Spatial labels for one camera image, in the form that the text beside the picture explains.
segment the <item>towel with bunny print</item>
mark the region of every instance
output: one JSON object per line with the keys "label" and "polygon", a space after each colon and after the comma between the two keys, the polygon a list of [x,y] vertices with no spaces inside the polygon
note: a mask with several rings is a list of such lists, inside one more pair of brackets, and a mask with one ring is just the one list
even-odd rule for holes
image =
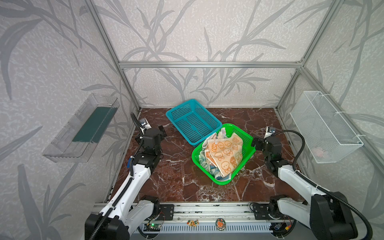
{"label": "towel with bunny print", "polygon": [[233,172],[243,159],[243,140],[236,133],[229,138],[209,139],[208,149],[222,177]]}

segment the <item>leaf-patterned wallpaper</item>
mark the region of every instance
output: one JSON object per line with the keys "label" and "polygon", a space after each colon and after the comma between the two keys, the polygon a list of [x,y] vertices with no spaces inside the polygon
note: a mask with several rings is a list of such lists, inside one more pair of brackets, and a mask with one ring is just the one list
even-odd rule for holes
{"label": "leaf-patterned wallpaper", "polygon": [[[120,61],[299,61],[331,0],[95,0]],[[142,106],[276,106],[293,69],[126,69]]]}
{"label": "leaf-patterned wallpaper", "polygon": [[[356,125],[384,152],[384,1],[346,0],[306,67],[351,116]],[[297,129],[289,113],[303,91],[313,88],[301,76],[279,109],[287,128]],[[290,135],[294,145],[301,141]],[[303,170],[318,184],[341,191],[371,222],[374,239],[384,235],[384,177],[362,149],[341,161],[317,164],[309,149],[301,158]],[[359,238],[365,226],[355,218]]]}
{"label": "leaf-patterned wallpaper", "polygon": [[[0,16],[0,239],[79,239],[120,168],[134,106],[83,1],[4,0]],[[90,93],[120,101],[90,160],[43,157]]]}

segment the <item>round sticker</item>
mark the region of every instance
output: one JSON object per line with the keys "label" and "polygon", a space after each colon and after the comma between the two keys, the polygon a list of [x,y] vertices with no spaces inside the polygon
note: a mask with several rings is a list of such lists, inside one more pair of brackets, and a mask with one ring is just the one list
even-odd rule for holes
{"label": "round sticker", "polygon": [[224,230],[226,226],[224,219],[219,218],[216,220],[216,228],[220,231]]}

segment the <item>green plastic basket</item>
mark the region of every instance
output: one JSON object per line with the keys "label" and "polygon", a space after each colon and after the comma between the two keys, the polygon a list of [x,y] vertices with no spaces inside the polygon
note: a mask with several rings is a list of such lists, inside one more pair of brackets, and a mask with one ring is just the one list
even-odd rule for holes
{"label": "green plastic basket", "polygon": [[200,154],[200,152],[202,150],[201,146],[202,146],[203,143],[199,144],[195,148],[195,150],[193,150],[193,152],[192,152],[192,161],[196,164],[196,166],[198,166],[201,169],[201,171],[203,171],[217,185],[226,185],[226,184],[230,183],[232,181],[232,179],[236,176],[236,174],[240,171],[240,169],[242,167],[244,167],[244,165],[248,162],[248,160],[256,152],[255,147],[251,147],[251,143],[252,143],[252,140],[253,140],[253,137],[251,137],[251,135],[249,135],[248,133],[244,132],[243,130],[241,130],[237,126],[235,126],[233,124],[230,124],[230,123],[223,124],[223,127],[225,127],[225,131],[227,133],[227,137],[232,136],[232,133],[235,132],[239,137],[241,137],[241,139],[243,139],[243,150],[242,150],[243,160],[240,162],[239,166],[237,166],[237,168],[232,172],[231,179],[229,179],[227,181],[223,181],[223,182],[218,181],[209,172],[207,172],[207,170],[205,170],[200,165],[200,163],[199,163],[199,154]]}

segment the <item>white wire mesh basket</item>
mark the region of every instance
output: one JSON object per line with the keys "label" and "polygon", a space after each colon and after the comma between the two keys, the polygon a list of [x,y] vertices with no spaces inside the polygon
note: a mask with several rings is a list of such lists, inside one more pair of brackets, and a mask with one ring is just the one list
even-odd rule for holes
{"label": "white wire mesh basket", "polygon": [[317,163],[338,162],[363,146],[356,132],[320,91],[304,91],[291,116]]}

